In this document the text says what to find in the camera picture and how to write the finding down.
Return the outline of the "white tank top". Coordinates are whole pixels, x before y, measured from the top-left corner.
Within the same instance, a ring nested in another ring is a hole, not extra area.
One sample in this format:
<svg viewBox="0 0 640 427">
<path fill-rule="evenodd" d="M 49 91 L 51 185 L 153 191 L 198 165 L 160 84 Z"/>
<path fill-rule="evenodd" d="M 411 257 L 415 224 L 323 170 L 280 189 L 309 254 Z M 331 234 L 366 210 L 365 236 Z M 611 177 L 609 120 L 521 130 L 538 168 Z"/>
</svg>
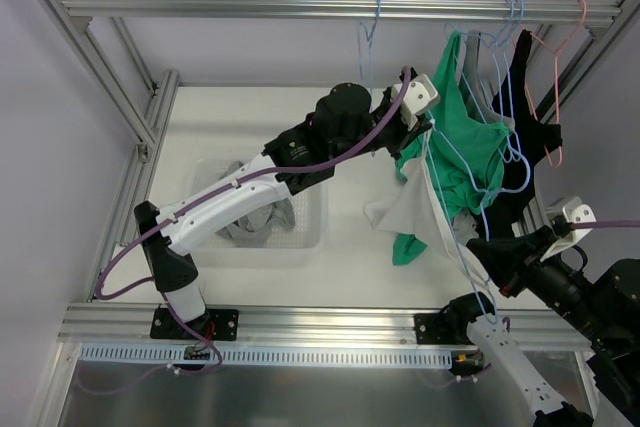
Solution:
<svg viewBox="0 0 640 427">
<path fill-rule="evenodd" d="M 363 207 L 364 215 L 375 230 L 395 234 L 392 246 L 395 266 L 409 265 L 426 251 L 456 262 L 445 250 L 439 230 L 439 226 L 445 227 L 445 222 L 436 220 L 435 189 L 429 184 L 429 172 L 425 167 L 422 158 L 406 161 L 401 168 L 406 182 L 398 195 Z"/>
</svg>

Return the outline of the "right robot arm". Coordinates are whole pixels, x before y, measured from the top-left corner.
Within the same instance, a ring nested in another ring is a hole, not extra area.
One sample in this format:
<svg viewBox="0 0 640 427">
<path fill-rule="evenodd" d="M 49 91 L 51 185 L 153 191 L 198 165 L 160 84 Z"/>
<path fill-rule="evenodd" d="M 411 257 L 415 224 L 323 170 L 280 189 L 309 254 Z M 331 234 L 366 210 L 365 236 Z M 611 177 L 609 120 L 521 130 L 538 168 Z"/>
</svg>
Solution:
<svg viewBox="0 0 640 427">
<path fill-rule="evenodd" d="M 544 226 L 519 238 L 472 239 L 467 248 L 505 297 L 528 290 L 586 338 L 587 364 L 600 394 L 596 415 L 576 409 L 549 386 L 512 341 L 490 300 L 468 294 L 451 300 L 430 328 L 439 337 L 471 343 L 515 394 L 533 426 L 619 426 L 639 423 L 639 262 L 621 259 L 596 282 L 549 248 Z"/>
</svg>

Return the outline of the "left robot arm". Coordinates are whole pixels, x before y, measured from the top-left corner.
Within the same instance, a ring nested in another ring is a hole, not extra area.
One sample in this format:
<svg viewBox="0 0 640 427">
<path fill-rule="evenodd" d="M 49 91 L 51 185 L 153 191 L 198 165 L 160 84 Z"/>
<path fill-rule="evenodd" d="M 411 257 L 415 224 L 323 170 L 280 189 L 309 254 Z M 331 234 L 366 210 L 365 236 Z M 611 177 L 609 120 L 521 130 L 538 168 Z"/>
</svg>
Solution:
<svg viewBox="0 0 640 427">
<path fill-rule="evenodd" d="M 438 99 L 424 75 L 408 75 L 387 88 L 377 108 L 365 87 L 338 84 L 301 123 L 217 183 L 169 206 L 136 206 L 144 256 L 156 290 L 174 313 L 175 329 L 196 338 L 217 326 L 196 284 L 196 247 L 241 217 L 330 179 L 339 163 L 380 149 L 398 157 L 427 131 L 423 115 Z"/>
</svg>

